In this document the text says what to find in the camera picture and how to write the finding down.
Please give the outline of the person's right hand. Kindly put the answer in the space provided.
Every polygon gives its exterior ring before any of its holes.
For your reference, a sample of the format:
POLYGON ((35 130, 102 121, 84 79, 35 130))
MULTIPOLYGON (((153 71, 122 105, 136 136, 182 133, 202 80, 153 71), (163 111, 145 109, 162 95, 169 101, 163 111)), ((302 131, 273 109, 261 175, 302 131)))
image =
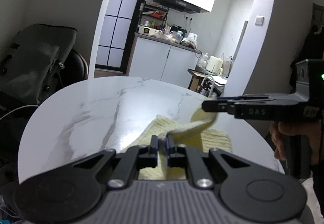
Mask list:
POLYGON ((270 124, 270 135, 273 144, 275 145, 275 158, 281 161, 286 159, 286 151, 284 148, 283 138, 296 139, 298 136, 305 136, 308 139, 308 144, 311 148, 311 164, 319 163, 323 158, 320 155, 321 143, 321 122, 303 123, 291 125, 283 122, 272 122, 270 124))

